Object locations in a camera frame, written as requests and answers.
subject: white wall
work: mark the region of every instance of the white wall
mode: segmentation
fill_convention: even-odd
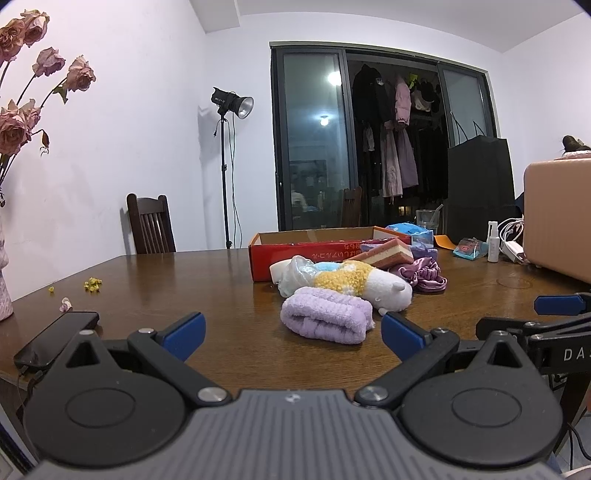
[[[255,99],[250,116],[236,123],[236,201],[245,241],[256,232],[277,230],[270,41],[330,41],[398,48],[487,70],[496,102],[499,135],[509,140],[512,153],[521,151],[519,128],[512,111],[513,84],[505,81],[502,54],[473,41],[392,20],[324,13],[245,15],[240,27],[210,33],[206,41],[206,85]],[[216,149],[211,137],[217,119],[212,104],[200,112],[210,248],[223,245],[219,147]],[[522,175],[520,168],[514,169],[516,184]]]
[[[504,54],[523,144],[512,160],[521,171],[560,157],[565,135],[591,142],[590,51],[591,18],[582,13]]]
[[[205,34],[189,0],[16,0],[0,24],[25,8],[45,10],[51,21],[45,39],[23,47],[11,65],[0,103],[18,97],[49,46],[59,48],[66,68],[35,79],[27,99],[41,102],[80,54],[97,81],[70,92],[67,105],[57,95],[48,101],[39,127],[51,153],[40,158],[34,137],[2,186],[12,298],[134,252],[130,192],[166,194],[177,249],[205,248],[197,124],[207,90]]]

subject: person's hair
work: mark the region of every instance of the person's hair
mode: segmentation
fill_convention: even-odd
[[[591,147],[583,145],[581,140],[577,140],[575,139],[575,137],[572,137],[571,135],[566,135],[566,137],[562,139],[562,144],[564,145],[564,151],[566,153],[577,152],[580,150],[591,150]]]

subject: floor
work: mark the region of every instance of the floor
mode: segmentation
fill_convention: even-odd
[[[580,421],[577,423],[576,426],[577,432],[581,435],[581,440],[583,441],[583,447],[585,448],[586,452],[591,454],[591,414],[587,413]],[[581,450],[579,448],[579,444],[577,442],[576,437],[573,435],[573,443],[574,443],[574,450],[573,450],[573,469],[580,468],[582,466],[591,465],[591,462],[587,460]],[[560,468],[563,472],[568,472],[570,470],[570,441],[567,437],[566,443],[562,447],[560,453],[556,456],[556,460],[560,465]]]

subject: wooden chair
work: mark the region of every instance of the wooden chair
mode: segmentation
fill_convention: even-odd
[[[361,221],[361,187],[343,190],[343,206],[340,215],[341,228],[359,226]]]
[[[176,252],[166,195],[151,199],[130,193],[127,208],[137,254]]]

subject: cardboard box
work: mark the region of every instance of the cardboard box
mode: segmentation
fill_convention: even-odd
[[[269,267],[295,255],[314,262],[341,262],[360,254],[363,240],[394,237],[411,243],[408,235],[377,226],[258,233],[248,245],[252,280],[271,281]]]

